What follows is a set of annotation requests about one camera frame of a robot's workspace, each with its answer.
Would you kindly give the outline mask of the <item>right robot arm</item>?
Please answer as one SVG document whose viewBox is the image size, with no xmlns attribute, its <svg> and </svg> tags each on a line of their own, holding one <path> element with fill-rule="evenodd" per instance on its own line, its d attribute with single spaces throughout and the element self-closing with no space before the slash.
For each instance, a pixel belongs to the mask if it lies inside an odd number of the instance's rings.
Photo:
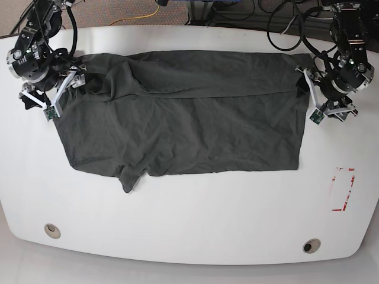
<svg viewBox="0 0 379 284">
<path fill-rule="evenodd" d="M 19 94 L 26 110 L 50 108 L 46 92 L 61 86 L 69 74 L 73 74 L 69 84 L 75 84 L 75 79 L 82 80 L 86 67 L 74 56 L 78 43 L 78 27 L 72 12 L 74 4 L 75 1 L 32 1 L 21 16 L 26 24 L 7 54 L 7 65 L 15 78 L 26 81 Z M 49 39 L 62 27 L 62 11 L 68 13 L 73 27 L 70 50 L 53 49 L 49 45 Z"/>
</svg>

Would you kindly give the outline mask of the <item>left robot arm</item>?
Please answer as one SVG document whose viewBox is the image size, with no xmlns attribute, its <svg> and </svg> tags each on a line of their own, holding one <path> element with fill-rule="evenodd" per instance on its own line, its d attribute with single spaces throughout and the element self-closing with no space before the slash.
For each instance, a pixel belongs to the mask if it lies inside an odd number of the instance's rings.
<svg viewBox="0 0 379 284">
<path fill-rule="evenodd" d="M 325 69 L 301 68 L 299 80 L 313 101 L 314 110 L 309 118 L 320 124 L 325 118 L 344 122 L 349 114 L 358 110 L 349 97 L 372 82 L 374 66 L 368 61 L 367 43 L 378 40 L 378 1 L 322 1 L 317 7 L 300 12 L 296 1 L 291 1 L 298 21 L 300 38 L 315 59 L 324 63 Z M 333 14 L 329 32 L 334 46 L 319 51 L 305 36 L 305 23 L 311 14 L 330 11 Z"/>
</svg>

